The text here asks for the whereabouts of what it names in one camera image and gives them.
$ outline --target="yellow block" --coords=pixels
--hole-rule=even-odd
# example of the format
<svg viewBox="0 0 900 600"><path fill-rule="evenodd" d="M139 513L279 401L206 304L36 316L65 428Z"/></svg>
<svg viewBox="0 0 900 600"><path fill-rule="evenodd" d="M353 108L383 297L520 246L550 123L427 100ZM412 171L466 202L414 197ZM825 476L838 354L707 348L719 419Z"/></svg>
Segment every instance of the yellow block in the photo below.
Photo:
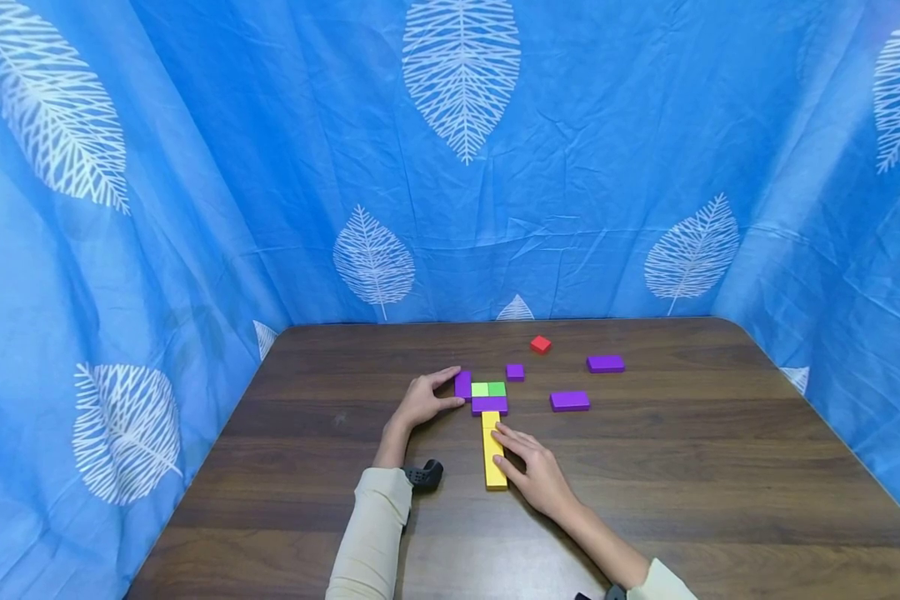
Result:
<svg viewBox="0 0 900 600"><path fill-rule="evenodd" d="M483 479L487 481L487 490L506 490L507 476L493 463L493 455L504 455L504 447L490 436L492 429L483 429Z"/></svg>
<svg viewBox="0 0 900 600"><path fill-rule="evenodd" d="M481 412L480 421L483 425L483 429L496 429L497 423L500 423L500 412L497 412L497 411Z"/></svg>

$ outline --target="red cube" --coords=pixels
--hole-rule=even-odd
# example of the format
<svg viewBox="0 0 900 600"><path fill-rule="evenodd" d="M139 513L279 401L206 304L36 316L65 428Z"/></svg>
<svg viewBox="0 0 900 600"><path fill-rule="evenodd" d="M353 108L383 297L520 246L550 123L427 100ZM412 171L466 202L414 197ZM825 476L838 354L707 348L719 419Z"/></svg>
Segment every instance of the red cube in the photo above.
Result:
<svg viewBox="0 0 900 600"><path fill-rule="evenodd" d="M530 349L537 354L546 354L550 352L551 343L543 335L538 335L530 342Z"/></svg>

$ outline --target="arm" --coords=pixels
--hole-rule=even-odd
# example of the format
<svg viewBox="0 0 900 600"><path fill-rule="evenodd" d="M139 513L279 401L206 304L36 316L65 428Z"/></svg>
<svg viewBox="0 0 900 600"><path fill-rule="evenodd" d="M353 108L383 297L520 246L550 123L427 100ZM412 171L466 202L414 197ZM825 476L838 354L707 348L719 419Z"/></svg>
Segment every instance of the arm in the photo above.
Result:
<svg viewBox="0 0 900 600"><path fill-rule="evenodd" d="M657 560L650 562L610 529L571 490L553 453L537 438L497 423L493 436L527 464L521 473L503 456L493 461L528 503L550 517L600 567L607 579L629 590L632 600L691 600L695 596Z"/></svg>
<svg viewBox="0 0 900 600"><path fill-rule="evenodd" d="M410 384L400 406L384 426L373 466L357 485L356 503L343 534L327 587L328 600L393 598L400 534L407 524L413 486L400 468L413 428L463 398L437 398L433 390L460 372L460 367L421 375Z"/></svg>

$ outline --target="fabric backdrop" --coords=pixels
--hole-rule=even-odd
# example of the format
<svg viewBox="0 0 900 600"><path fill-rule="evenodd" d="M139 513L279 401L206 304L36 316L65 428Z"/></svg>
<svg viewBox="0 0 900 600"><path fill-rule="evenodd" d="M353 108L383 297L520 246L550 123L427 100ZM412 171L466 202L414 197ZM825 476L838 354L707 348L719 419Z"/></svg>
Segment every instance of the fabric backdrop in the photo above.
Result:
<svg viewBox="0 0 900 600"><path fill-rule="evenodd" d="M900 0L0 0L0 598L119 598L284 328L698 315L900 503Z"/></svg>

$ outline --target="purple block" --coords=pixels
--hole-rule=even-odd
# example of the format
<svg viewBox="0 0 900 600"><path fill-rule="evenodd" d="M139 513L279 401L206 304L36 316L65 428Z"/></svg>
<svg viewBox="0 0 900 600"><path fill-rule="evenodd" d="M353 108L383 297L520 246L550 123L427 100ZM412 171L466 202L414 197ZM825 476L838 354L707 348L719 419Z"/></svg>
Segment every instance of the purple block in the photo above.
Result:
<svg viewBox="0 0 900 600"><path fill-rule="evenodd" d="M461 371L457 373L457 378L454 379L454 396L469 400L471 383L472 381L469 371Z"/></svg>
<svg viewBox="0 0 900 600"><path fill-rule="evenodd" d="M523 365L507 365L507 381L523 381Z"/></svg>
<svg viewBox="0 0 900 600"><path fill-rule="evenodd" d="M491 396L491 397L475 397L470 410L474 417L480 417L480 413L486 411L497 411L501 415L507 414L507 397Z"/></svg>
<svg viewBox="0 0 900 600"><path fill-rule="evenodd" d="M587 392L553 392L550 394L550 405L555 413L590 410L590 398Z"/></svg>
<svg viewBox="0 0 900 600"><path fill-rule="evenodd" d="M590 373L622 373L627 370L623 356L590 356L587 368Z"/></svg>

